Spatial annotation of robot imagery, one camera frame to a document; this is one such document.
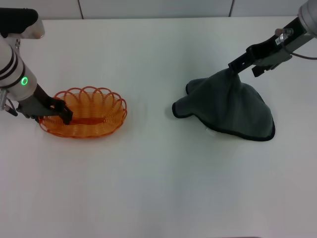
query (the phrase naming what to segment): gray towel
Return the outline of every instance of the gray towel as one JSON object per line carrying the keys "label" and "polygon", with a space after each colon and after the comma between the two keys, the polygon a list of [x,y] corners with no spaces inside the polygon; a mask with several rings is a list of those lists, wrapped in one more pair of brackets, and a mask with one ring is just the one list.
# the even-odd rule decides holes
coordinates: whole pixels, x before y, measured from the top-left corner
{"label": "gray towel", "polygon": [[268,141],[275,135],[269,107],[253,87],[241,83],[230,69],[190,81],[186,93],[172,106],[177,118],[195,115],[212,130],[247,140]]}

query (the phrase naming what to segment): white table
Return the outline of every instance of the white table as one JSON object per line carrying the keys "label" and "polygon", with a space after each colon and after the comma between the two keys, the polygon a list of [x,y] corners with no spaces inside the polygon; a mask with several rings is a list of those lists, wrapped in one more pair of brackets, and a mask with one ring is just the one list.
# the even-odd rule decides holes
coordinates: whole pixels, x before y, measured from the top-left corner
{"label": "white table", "polygon": [[[316,62],[240,74],[272,110],[272,141],[210,135],[171,113],[188,81],[292,19],[44,21],[45,37],[21,46],[41,87],[107,87],[128,116],[109,137],[75,140],[1,113],[0,237],[316,237]],[[316,40],[298,52],[316,57]]]}

